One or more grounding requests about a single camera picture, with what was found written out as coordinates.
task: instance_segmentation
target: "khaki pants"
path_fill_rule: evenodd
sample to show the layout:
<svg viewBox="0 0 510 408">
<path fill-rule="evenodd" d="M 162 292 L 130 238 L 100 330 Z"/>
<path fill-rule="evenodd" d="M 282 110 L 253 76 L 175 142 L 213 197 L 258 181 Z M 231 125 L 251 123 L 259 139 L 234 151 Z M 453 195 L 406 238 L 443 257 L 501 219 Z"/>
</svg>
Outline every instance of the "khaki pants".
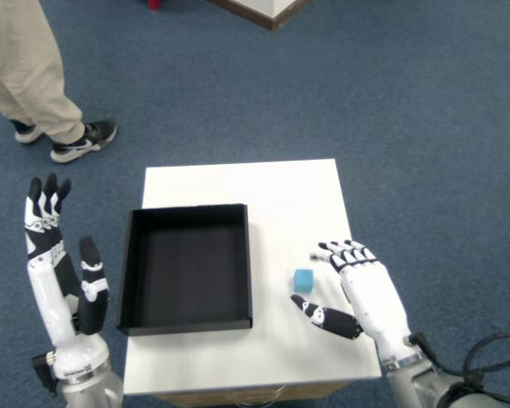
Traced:
<svg viewBox="0 0 510 408">
<path fill-rule="evenodd" d="M 84 131 L 64 93 L 60 51 L 38 0 L 0 0 L 0 111 L 68 144 Z"/>
</svg>

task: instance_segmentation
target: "shoe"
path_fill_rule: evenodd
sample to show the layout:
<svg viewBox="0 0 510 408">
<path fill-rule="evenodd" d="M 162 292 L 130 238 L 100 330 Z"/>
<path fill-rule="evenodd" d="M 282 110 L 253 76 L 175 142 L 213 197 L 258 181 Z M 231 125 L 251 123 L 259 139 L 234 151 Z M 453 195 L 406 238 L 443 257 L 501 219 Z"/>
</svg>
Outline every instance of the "shoe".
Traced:
<svg viewBox="0 0 510 408">
<path fill-rule="evenodd" d="M 87 154 L 104 149 L 115 137 L 117 125 L 112 121 L 85 123 L 81 139 L 70 144 L 54 144 L 51 158 L 57 163 L 67 163 Z"/>
<path fill-rule="evenodd" d="M 27 126 L 15 120 L 10 122 L 15 126 L 15 140 L 23 145 L 34 143 L 37 138 L 43 135 L 43 132 L 36 128 L 36 125 Z"/>
</svg>

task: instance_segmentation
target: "black box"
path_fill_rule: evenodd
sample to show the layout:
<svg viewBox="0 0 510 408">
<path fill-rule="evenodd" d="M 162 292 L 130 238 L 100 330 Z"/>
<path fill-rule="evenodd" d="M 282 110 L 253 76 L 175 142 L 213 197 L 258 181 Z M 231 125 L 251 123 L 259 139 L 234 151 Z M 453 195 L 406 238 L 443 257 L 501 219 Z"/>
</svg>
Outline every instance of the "black box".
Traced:
<svg viewBox="0 0 510 408">
<path fill-rule="evenodd" d="M 142 336 L 250 327 L 247 206 L 131 211 L 119 330 Z"/>
</svg>

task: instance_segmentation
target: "white table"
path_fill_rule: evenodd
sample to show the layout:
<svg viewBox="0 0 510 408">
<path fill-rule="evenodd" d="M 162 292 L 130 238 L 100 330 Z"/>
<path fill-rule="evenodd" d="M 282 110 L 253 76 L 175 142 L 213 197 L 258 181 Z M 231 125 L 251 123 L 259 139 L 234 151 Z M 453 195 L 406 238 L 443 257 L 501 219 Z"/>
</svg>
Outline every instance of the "white table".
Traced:
<svg viewBox="0 0 510 408">
<path fill-rule="evenodd" d="M 253 328 L 130 337 L 125 394 L 208 392 L 380 377 L 373 341 L 312 326 L 290 300 L 296 268 L 314 270 L 310 301 L 352 312 L 319 241 L 350 237 L 334 160 L 149 167 L 143 208 L 248 205 Z"/>
</svg>

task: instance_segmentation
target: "nike logo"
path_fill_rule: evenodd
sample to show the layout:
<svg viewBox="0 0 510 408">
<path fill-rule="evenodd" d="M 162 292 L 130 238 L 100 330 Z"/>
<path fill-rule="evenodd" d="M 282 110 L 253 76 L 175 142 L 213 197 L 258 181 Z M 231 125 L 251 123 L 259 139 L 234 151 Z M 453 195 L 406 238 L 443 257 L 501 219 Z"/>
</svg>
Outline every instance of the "nike logo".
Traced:
<svg viewBox="0 0 510 408">
<path fill-rule="evenodd" d="M 63 149 L 70 149 L 70 150 L 83 150 L 88 149 L 89 147 L 93 147 L 93 144 L 85 139 L 85 144 L 82 146 L 61 146 Z"/>
</svg>

